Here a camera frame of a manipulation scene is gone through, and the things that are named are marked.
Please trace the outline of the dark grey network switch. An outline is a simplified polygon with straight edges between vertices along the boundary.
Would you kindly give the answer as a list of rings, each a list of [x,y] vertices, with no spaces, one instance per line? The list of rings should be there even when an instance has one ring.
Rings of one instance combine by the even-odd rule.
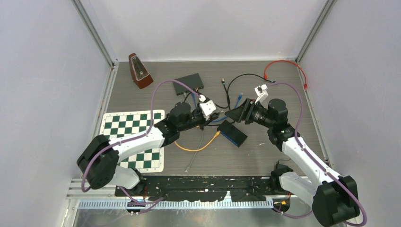
[[[176,78],[175,80],[185,84],[186,86],[188,86],[190,89],[194,90],[194,91],[199,91],[200,89],[204,88],[204,84],[201,80],[201,77],[199,75],[199,73],[195,73],[195,74],[191,74],[188,76],[184,76],[184,77],[180,77],[180,78]],[[177,83],[173,83],[174,86],[174,90],[177,96],[180,96],[184,93],[188,93],[189,90],[186,89],[185,87],[183,87],[180,84]]]

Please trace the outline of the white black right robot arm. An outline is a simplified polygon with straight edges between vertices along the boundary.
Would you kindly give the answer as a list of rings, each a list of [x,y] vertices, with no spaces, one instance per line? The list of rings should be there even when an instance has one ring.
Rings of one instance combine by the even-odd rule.
[[[268,128],[273,145],[291,158],[308,177],[303,179],[289,167],[271,172],[270,189],[276,194],[288,191],[312,209],[317,221],[331,227],[360,215],[357,184],[351,176],[341,176],[312,152],[296,128],[288,123],[288,109],[281,99],[272,99],[265,108],[246,99],[225,115],[235,122],[257,123]]]

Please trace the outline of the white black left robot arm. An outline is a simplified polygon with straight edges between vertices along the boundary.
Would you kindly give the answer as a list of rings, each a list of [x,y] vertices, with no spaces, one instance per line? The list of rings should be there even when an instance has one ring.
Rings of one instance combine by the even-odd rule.
[[[179,139],[180,133],[192,128],[204,128],[217,119],[219,112],[212,100],[199,102],[194,110],[188,103],[178,102],[166,117],[129,136],[109,139],[105,135],[95,136],[77,159],[83,181],[89,187],[82,191],[97,190],[107,184],[123,187],[132,195],[139,196],[145,190],[139,172],[119,165],[123,160],[149,149],[162,148]]]

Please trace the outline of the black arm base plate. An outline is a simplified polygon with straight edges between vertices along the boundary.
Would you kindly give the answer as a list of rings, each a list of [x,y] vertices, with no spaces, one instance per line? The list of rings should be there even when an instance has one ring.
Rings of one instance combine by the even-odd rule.
[[[132,197],[144,196],[151,201],[162,197],[164,201],[222,201],[226,196],[231,201],[263,201],[266,196],[293,196],[288,191],[273,187],[269,176],[191,176],[191,175],[147,175],[145,182],[136,191],[127,190]]]

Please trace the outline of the black blue network switch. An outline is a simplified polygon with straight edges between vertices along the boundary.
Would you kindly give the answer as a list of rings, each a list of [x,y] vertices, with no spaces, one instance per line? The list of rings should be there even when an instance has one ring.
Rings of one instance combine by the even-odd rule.
[[[244,134],[241,130],[235,127],[233,123],[230,123],[227,120],[224,120],[218,126],[217,131],[219,131],[221,135],[227,138],[238,148],[241,147],[245,140],[248,138],[246,134]]]

